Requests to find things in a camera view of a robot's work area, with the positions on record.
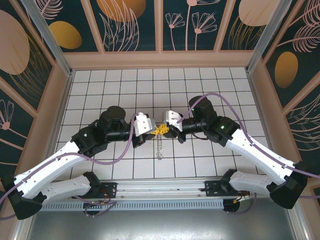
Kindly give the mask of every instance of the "decorative wallpaper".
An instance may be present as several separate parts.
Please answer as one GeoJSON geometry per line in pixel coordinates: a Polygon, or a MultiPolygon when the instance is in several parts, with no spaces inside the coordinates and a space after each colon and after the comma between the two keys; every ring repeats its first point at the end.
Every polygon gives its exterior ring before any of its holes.
{"type": "Polygon", "coordinates": [[[106,52],[155,51],[154,0],[90,0],[106,52]]]}
{"type": "Polygon", "coordinates": [[[289,15],[290,15],[292,9],[294,8],[294,6],[296,5],[297,1],[298,0],[292,0],[292,2],[290,4],[290,7],[289,7],[288,11],[286,12],[286,14],[284,15],[284,17],[283,17],[278,29],[275,31],[272,39],[270,40],[269,44],[265,48],[265,50],[264,50],[264,52],[262,54],[263,58],[265,58],[266,54],[269,52],[269,49],[272,46],[272,44],[274,43],[274,40],[275,40],[276,36],[278,36],[280,30],[282,29],[282,27],[284,26],[285,22],[287,21],[287,18],[289,17],[289,15]]]}
{"type": "Polygon", "coordinates": [[[38,108],[52,65],[8,0],[0,2],[0,77],[38,108]]]}
{"type": "Polygon", "coordinates": [[[15,173],[33,120],[0,90],[0,178],[15,173]]]}
{"type": "Polygon", "coordinates": [[[279,0],[236,0],[221,50],[253,50],[279,0]]]}
{"type": "Polygon", "coordinates": [[[320,85],[310,92],[286,119],[308,172],[320,174],[320,85]]]}
{"type": "Polygon", "coordinates": [[[163,1],[163,50],[213,50],[225,0],[163,1]]]}
{"type": "Polygon", "coordinates": [[[80,0],[34,0],[65,53],[97,52],[80,0]]]}
{"type": "Polygon", "coordinates": [[[284,107],[320,71],[320,1],[306,0],[266,63],[284,107]]]}

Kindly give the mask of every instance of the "white flower drawing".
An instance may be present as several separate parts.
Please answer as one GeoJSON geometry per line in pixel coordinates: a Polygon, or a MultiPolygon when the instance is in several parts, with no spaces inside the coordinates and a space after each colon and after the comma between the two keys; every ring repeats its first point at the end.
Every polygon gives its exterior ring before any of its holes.
{"type": "Polygon", "coordinates": [[[197,50],[198,34],[210,33],[217,30],[215,13],[204,13],[199,18],[199,12],[192,14],[192,23],[195,32],[194,50],[197,50]]]}
{"type": "Polygon", "coordinates": [[[171,16],[171,13],[167,13],[165,15],[165,19],[170,28],[172,46],[173,46],[173,50],[175,51],[176,47],[174,43],[174,36],[172,33],[172,29],[183,27],[186,25],[186,22],[183,21],[184,18],[181,16],[181,13],[173,13],[172,16],[171,16]]]}

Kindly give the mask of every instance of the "black grid line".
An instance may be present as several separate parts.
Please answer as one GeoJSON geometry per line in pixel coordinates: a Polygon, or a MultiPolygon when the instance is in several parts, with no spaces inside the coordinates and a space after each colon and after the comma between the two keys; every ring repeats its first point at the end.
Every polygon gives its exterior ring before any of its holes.
{"type": "MultiPolygon", "coordinates": [[[[155,119],[155,91],[154,91],[154,70],[152,69],[152,114],[153,114],[153,119],[155,119]]],[[[153,178],[156,177],[156,151],[155,151],[155,141],[153,141],[153,178]]]]}
{"type": "MultiPolygon", "coordinates": [[[[171,104],[171,95],[170,95],[170,82],[169,82],[169,99],[170,99],[170,109],[172,109],[172,104],[171,104]]],[[[174,177],[176,178],[176,162],[175,162],[175,144],[174,140],[172,140],[172,151],[173,151],[173,169],[174,169],[174,177]]]]}
{"type": "MultiPolygon", "coordinates": [[[[200,81],[201,81],[201,87],[202,87],[202,93],[203,95],[205,95],[205,92],[204,92],[204,86],[202,84],[202,77],[201,77],[201,72],[200,72],[200,68],[199,68],[199,74],[200,74],[200,81]]],[[[212,146],[212,142],[211,142],[211,149],[212,149],[212,157],[213,157],[213,162],[214,162],[214,168],[215,168],[215,175],[217,176],[218,175],[218,172],[217,172],[217,165],[216,165],[216,160],[215,160],[215,152],[214,152],[214,147],[212,146]]]]}
{"type": "MultiPolygon", "coordinates": [[[[136,70],[136,84],[135,84],[135,113],[137,113],[137,92],[138,92],[138,70],[136,70]]],[[[132,160],[132,179],[135,178],[135,154],[136,151],[135,149],[133,149],[133,160],[132,160]]]]}
{"type": "MultiPolygon", "coordinates": [[[[84,103],[83,103],[83,109],[82,109],[82,115],[81,115],[79,130],[80,130],[80,127],[81,127],[82,118],[83,118],[83,116],[84,116],[84,111],[85,111],[85,105],[86,105],[86,99],[87,99],[88,89],[89,89],[89,82],[88,82],[88,85],[86,86],[86,93],[85,93],[85,98],[84,98],[84,103]]],[[[74,168],[72,167],[72,168],[71,168],[71,172],[70,172],[70,179],[71,179],[73,170],[74,170],[74,168]]]]}
{"type": "MultiPolygon", "coordinates": [[[[155,81],[184,81],[184,80],[155,80],[155,81]]],[[[184,92],[181,92],[181,91],[172,91],[172,92],[154,92],[152,91],[153,94],[157,95],[157,94],[183,94],[184,92]]],[[[136,93],[136,94],[139,94],[139,95],[146,95],[146,94],[151,94],[152,92],[142,92],[142,93],[136,93]]],[[[235,91],[222,91],[222,93],[234,93],[235,91]]],[[[239,93],[252,93],[251,91],[237,91],[239,93]]],[[[200,91],[187,91],[186,93],[188,94],[200,94],[201,92],[200,91]]],[[[132,95],[134,93],[121,93],[121,95],[132,95]]],[[[118,95],[118,93],[106,93],[106,94],[103,94],[103,95],[118,95]]],[[[72,97],[81,97],[81,96],[85,96],[85,94],[72,94],[70,95],[72,97]]],[[[89,96],[101,96],[101,94],[89,94],[89,96]]]]}

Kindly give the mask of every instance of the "black mounting bracket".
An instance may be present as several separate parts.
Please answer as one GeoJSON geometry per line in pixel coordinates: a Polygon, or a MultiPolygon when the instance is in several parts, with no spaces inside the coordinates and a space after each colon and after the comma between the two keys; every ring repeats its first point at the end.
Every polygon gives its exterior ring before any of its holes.
{"type": "Polygon", "coordinates": [[[212,181],[205,181],[204,188],[201,189],[201,192],[205,192],[207,197],[236,197],[241,195],[241,191],[236,191],[234,189],[225,191],[221,187],[220,180],[212,180],[212,181]]]}

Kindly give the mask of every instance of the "dark green wall panel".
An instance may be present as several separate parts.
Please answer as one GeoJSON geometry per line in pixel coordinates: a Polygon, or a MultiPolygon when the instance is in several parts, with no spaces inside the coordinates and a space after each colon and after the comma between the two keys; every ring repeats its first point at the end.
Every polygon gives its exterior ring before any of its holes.
{"type": "Polygon", "coordinates": [[[308,172],[320,174],[320,85],[286,115],[308,172]]]}
{"type": "MultiPolygon", "coordinates": [[[[125,4],[129,4],[131,0],[125,0],[125,4]]],[[[106,8],[118,9],[120,1],[101,0],[107,6],[106,8]]],[[[101,41],[104,43],[106,52],[131,52],[131,51],[155,51],[156,50],[156,30],[155,30],[155,3],[154,0],[143,0],[130,3],[135,7],[135,11],[143,11],[140,16],[135,13],[130,14],[114,14],[113,17],[108,17],[99,7],[97,0],[90,0],[91,7],[94,13],[96,24],[99,29],[101,41]]]]}
{"type": "Polygon", "coordinates": [[[209,4],[200,4],[199,1],[190,8],[187,1],[177,2],[163,1],[163,50],[185,51],[186,29],[188,50],[213,50],[227,2],[207,0],[205,2],[209,4]]]}
{"type": "Polygon", "coordinates": [[[2,90],[0,90],[0,111],[1,178],[15,173],[34,119],[2,90]]]}
{"type": "Polygon", "coordinates": [[[314,9],[315,12],[309,11],[307,6],[311,1],[306,0],[304,2],[292,21],[294,23],[288,27],[266,64],[283,107],[320,71],[320,19],[317,20],[315,17],[316,11],[319,14],[320,6],[314,9]],[[308,26],[302,16],[313,16],[314,20],[318,21],[318,24],[308,26]],[[306,32],[303,35],[298,35],[299,31],[307,28],[310,28],[310,33],[312,34],[306,32]],[[282,69],[283,72],[285,72],[285,69],[290,70],[290,72],[297,72],[295,76],[285,77],[283,76],[284,74],[281,76],[282,71],[278,70],[278,76],[276,76],[276,68],[282,69]]]}
{"type": "MultiPolygon", "coordinates": [[[[20,94],[32,107],[37,109],[43,91],[47,84],[50,72],[52,70],[52,65],[8,0],[3,0],[0,2],[0,11],[4,11],[5,13],[11,15],[19,22],[19,24],[23,27],[27,35],[30,48],[29,61],[25,70],[22,73],[9,74],[6,69],[1,69],[0,66],[0,77],[3,78],[14,90],[16,90],[18,94],[20,94]]],[[[5,20],[3,20],[0,24],[5,25],[8,23],[5,20]]],[[[12,36],[3,32],[2,34],[3,36],[6,36],[8,38],[8,41],[13,40],[11,39],[12,36]]],[[[20,56],[22,53],[19,51],[12,52],[10,54],[12,54],[12,56],[6,56],[2,54],[0,55],[0,58],[2,58],[3,61],[7,61],[7,59],[11,58],[20,59],[24,57],[20,56]]]]}

